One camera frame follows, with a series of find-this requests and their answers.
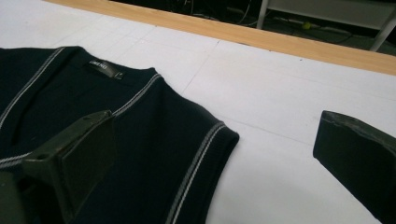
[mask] wooden board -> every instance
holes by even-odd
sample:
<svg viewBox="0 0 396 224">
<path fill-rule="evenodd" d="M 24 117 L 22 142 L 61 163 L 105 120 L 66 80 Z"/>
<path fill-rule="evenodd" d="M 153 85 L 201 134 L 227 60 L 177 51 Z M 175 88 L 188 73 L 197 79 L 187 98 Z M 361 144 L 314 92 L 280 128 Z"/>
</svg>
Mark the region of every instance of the wooden board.
<svg viewBox="0 0 396 224">
<path fill-rule="evenodd" d="M 157 9 L 137 7 L 107 0 L 47 0 L 132 21 L 206 35 L 222 40 L 268 49 L 294 56 L 335 63 L 369 71 L 396 75 L 396 57 L 361 49 L 280 35 L 243 26 L 209 21 Z"/>
</svg>

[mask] black fabric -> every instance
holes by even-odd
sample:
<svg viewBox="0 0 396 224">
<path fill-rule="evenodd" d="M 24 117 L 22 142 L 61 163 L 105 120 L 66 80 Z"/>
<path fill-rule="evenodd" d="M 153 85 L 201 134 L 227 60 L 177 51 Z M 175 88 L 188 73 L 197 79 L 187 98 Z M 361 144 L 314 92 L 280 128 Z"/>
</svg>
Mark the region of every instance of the black fabric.
<svg viewBox="0 0 396 224">
<path fill-rule="evenodd" d="M 125 72 L 118 80 L 85 65 L 94 59 L 79 47 L 0 49 L 0 167 L 109 109 L 118 157 L 73 223 L 204 223 L 238 134 L 179 96 L 155 69 L 113 64 Z M 21 171 L 18 164 L 1 170 Z"/>
<path fill-rule="evenodd" d="M 396 222 L 394 137 L 323 111 L 313 154 L 382 223 Z"/>
</svg>

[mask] clothing label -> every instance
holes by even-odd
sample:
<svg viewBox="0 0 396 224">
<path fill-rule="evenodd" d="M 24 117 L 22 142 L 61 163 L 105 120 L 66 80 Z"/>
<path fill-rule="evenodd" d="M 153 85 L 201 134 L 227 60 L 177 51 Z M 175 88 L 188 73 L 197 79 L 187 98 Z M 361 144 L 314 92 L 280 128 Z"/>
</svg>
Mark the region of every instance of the clothing label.
<svg viewBox="0 0 396 224">
<path fill-rule="evenodd" d="M 88 62 L 86 65 L 111 78 L 122 79 L 125 75 L 124 72 L 119 71 L 114 65 L 104 60 L 95 59 Z"/>
</svg>

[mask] floor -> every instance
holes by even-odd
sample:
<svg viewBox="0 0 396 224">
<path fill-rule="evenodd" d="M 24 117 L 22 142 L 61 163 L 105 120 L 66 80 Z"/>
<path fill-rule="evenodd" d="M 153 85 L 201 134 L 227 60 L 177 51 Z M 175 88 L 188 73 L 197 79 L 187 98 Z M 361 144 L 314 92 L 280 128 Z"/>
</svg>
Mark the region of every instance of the floor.
<svg viewBox="0 0 396 224">
<path fill-rule="evenodd" d="M 275 16 L 271 14 L 267 16 L 263 30 L 367 50 L 373 45 L 376 35 L 376 31 L 361 27 L 318 21 L 286 13 L 274 14 Z M 396 56 L 396 45 L 385 41 L 377 52 Z"/>
</svg>

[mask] white table surface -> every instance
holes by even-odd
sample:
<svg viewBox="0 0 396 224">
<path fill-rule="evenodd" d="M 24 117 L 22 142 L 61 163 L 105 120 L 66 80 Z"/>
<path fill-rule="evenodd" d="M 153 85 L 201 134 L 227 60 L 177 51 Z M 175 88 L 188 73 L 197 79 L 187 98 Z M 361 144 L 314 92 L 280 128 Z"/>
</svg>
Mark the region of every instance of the white table surface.
<svg viewBox="0 0 396 224">
<path fill-rule="evenodd" d="M 312 156 L 322 110 L 396 136 L 396 77 L 62 7 L 0 2 L 0 48 L 79 45 L 155 67 L 237 131 L 207 223 L 379 223 Z"/>
</svg>

